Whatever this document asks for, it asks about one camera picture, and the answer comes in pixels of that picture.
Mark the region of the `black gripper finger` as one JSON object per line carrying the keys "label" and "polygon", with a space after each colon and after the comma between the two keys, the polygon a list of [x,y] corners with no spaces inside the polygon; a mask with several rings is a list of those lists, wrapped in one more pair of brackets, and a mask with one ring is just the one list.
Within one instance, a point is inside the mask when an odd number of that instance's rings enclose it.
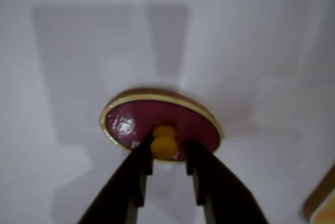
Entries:
{"label": "black gripper finger", "polygon": [[206,223],[268,223],[249,189],[201,143],[187,140],[185,152]]}
{"label": "black gripper finger", "polygon": [[147,176],[153,173],[150,144],[153,135],[127,156],[108,180],[79,223],[136,223],[138,208],[144,206]]}

